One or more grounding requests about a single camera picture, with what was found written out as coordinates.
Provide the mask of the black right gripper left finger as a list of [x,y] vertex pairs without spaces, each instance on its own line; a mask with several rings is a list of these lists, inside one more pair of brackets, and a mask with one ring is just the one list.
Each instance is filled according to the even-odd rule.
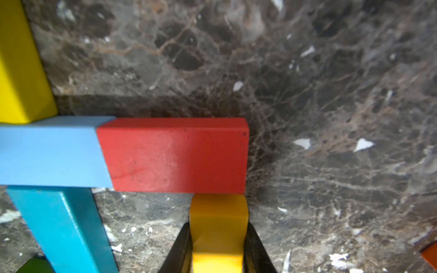
[[190,273],[192,271],[192,237],[190,223],[181,228],[158,273]]

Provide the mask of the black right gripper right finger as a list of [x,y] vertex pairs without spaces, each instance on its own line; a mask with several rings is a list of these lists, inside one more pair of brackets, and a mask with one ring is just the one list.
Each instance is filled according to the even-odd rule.
[[249,223],[244,242],[245,273],[277,273],[254,226]]

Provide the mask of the red short block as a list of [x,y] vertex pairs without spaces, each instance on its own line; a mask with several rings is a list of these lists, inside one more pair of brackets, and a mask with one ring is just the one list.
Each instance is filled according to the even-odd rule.
[[99,126],[97,136],[116,191],[245,191],[244,118],[117,118]]

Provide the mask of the teal long block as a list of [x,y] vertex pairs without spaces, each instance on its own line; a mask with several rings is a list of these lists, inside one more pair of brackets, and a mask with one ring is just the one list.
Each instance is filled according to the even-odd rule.
[[8,186],[6,192],[55,272],[118,272],[90,188]]

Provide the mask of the green block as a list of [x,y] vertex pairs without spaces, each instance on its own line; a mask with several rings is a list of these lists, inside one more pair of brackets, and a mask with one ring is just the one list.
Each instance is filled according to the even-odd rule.
[[55,273],[55,271],[48,260],[31,258],[16,273]]

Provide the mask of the light blue short block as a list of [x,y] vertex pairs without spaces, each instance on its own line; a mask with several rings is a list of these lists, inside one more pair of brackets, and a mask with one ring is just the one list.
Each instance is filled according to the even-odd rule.
[[111,116],[56,116],[1,124],[1,184],[111,188],[97,137]]

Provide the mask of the orange long block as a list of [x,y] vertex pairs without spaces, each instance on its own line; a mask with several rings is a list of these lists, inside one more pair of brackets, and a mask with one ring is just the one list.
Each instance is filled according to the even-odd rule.
[[432,268],[437,270],[437,241],[421,250],[421,256]]

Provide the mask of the yellow long block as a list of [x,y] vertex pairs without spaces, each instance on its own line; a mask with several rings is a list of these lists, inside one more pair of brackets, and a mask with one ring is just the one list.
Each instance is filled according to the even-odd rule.
[[29,124],[58,110],[21,1],[1,1],[1,122]]

